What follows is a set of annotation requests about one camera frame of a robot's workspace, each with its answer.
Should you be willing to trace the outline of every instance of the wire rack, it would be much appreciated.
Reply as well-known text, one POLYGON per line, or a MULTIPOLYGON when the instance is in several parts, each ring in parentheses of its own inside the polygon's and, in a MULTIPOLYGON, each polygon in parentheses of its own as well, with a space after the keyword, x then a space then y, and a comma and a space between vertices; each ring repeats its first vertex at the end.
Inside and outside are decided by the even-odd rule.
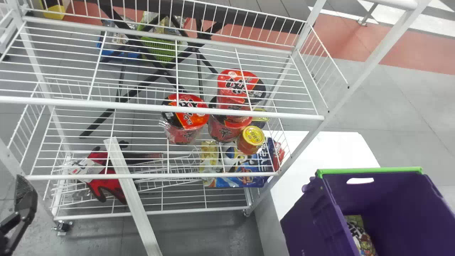
MULTIPOLYGON (((204 185, 207 179, 203 174, 201 175, 200 168, 206 167, 201 164, 206 158, 203 158, 200 153, 203 150, 201 142, 212 141, 207 128, 203 129, 193 145, 174 145, 169 143, 163 133, 163 127, 159 124, 160 113, 115 110, 113 115, 89 138, 81 137, 80 133, 100 113, 100 110, 87 108, 51 108, 51 116, 48 117, 44 137, 30 175, 38 180, 46 180, 42 176, 47 175, 46 178, 49 180, 43 192, 45 198, 51 198, 50 210, 56 220, 83 219, 88 215, 126 216, 125 214, 129 213, 127 207, 109 194, 106 194, 107 202, 99 202, 84 182, 52 178, 53 175, 68 174, 68 163, 86 159, 94 147, 102 146, 103 140, 110 137, 128 142, 127 148, 123 149, 125 153, 162 153, 159 159, 150 158, 145 159, 149 162, 128 165, 132 174, 167 175, 162 178, 134 181, 148 214, 221 209, 243 210, 251 204, 249 188, 207 188, 207 185, 204 185)), ((286 152, 285 157, 289 156, 289 146, 278 118, 267 123, 264 133, 280 142, 286 152)), ((216 143, 214 147, 217 147, 220 155, 228 150, 228 146, 222 143, 216 143)), ((108 151, 102 147, 100 152, 108 151)), ((261 166, 268 168, 268 176, 276 175, 276 171, 279 171, 279 169, 274 170, 271 164, 261 166)), ((225 162, 223 158, 218 160, 217 165, 210 166, 220 172, 228 172, 231 167, 232 163, 225 162)))
MULTIPOLYGON (((169 173, 186 174, 199 172, 193 155, 170 159, 172 167, 169 173)), ((167 160, 156 160, 137 166, 131 166, 131 173, 167 173, 167 160)), ((218 210, 232 208, 236 210, 248 207, 247 193, 241 188, 207 188, 201 178, 152 178, 136 179, 137 191, 148 214, 163 214, 185 211, 218 210)), ((87 216, 103 218, 128 216, 129 209, 112 195, 100 203, 93 197, 87 184, 68 179, 53 182, 47 191, 52 198, 50 210, 56 220, 83 219, 87 216)))
MULTIPOLYGON (((61 14, 29 2, 7 4, 5 17, 14 21, 16 9, 61 14)), ((147 214, 250 209, 259 188, 209 188, 207 181, 262 177, 267 185, 294 154, 282 119, 321 123, 347 85, 316 31, 278 15, 192 0, 71 0, 63 21, 23 16, 11 24, 17 32, 0 57, 0 102, 25 107, 7 148, 23 169, 30 167, 27 179, 49 200, 55 220, 131 215, 110 194, 102 203, 83 179, 68 178, 68 163, 86 159, 97 146, 112 160, 104 141, 114 137, 127 143, 124 154, 154 155, 127 164, 147 214), (163 17, 167 23, 158 22, 163 17), (245 86, 246 110, 220 101, 216 108, 162 105, 175 93, 177 102, 186 94, 205 102, 220 97, 218 74, 225 70, 240 70, 244 81, 260 79, 265 96, 245 86), (222 109, 226 105, 234 109, 222 109), (202 143, 213 141, 207 127, 191 145, 172 144, 164 134, 161 112, 183 111, 268 117, 263 131, 271 140, 260 151, 263 162, 247 164, 261 172, 231 172, 236 162, 225 155, 232 145, 218 142, 209 146, 216 164, 204 171, 202 143)), ((116 166, 106 161, 108 167, 116 166)))

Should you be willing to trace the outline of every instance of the red noodle cup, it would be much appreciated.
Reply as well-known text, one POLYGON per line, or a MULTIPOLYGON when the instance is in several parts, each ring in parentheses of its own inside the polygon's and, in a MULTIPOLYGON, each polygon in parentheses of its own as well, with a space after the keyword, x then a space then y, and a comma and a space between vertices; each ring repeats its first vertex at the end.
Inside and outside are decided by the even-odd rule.
MULTIPOLYGON (((177 94, 166 97, 162 105, 177 106, 177 94)), ((199 97, 192 94, 180 94, 180 107, 207 108, 207 104, 199 97)), ((209 115, 199 113, 175 113, 162 112, 166 137, 171 143, 187 145, 191 143, 201 132, 207 123, 209 115)))
POLYGON ((266 97, 267 92, 261 79, 248 71, 243 71, 243 76, 245 83, 242 72, 238 69, 226 69, 218 75, 217 94, 220 104, 217 104, 217 108, 250 110, 248 97, 252 106, 266 97))
MULTIPOLYGON (((210 108, 214 108, 216 97, 210 101, 210 108)), ((208 133, 210 136, 222 143, 228 143, 234 141, 241 133, 242 130, 250 125, 252 117, 247 117, 243 122, 236 123, 229 121, 226 116, 223 115, 210 115, 208 120, 208 133)))

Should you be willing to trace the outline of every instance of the crate handle hole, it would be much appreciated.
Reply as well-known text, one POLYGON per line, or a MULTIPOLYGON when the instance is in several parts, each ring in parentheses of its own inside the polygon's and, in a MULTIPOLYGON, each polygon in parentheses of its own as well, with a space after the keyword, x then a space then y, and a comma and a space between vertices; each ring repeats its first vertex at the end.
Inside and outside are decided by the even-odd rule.
POLYGON ((373 178, 350 178, 348 181, 346 181, 346 184, 367 184, 373 182, 373 178))

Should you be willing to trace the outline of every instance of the purple crate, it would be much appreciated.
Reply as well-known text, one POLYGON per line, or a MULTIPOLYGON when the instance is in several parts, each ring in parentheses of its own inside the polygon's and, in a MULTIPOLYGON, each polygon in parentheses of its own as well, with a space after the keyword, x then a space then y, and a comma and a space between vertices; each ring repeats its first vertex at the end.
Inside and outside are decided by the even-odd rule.
POLYGON ((304 189, 281 220, 290 256, 360 256, 344 215, 362 215, 379 256, 455 255, 455 215, 427 175, 325 174, 304 189))

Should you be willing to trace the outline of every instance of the caster wheel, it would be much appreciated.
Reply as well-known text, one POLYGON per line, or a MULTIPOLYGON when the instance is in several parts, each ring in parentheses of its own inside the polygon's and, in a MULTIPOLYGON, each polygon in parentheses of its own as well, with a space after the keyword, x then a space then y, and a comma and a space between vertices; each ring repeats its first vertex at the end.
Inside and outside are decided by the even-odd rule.
POLYGON ((57 231, 58 236, 64 236, 70 230, 71 226, 73 225, 72 221, 62 221, 59 220, 57 227, 53 227, 52 229, 57 231))
POLYGON ((247 210, 243 210, 242 212, 243 212, 243 216, 245 216, 245 217, 249 217, 251 215, 251 214, 247 213, 247 210))

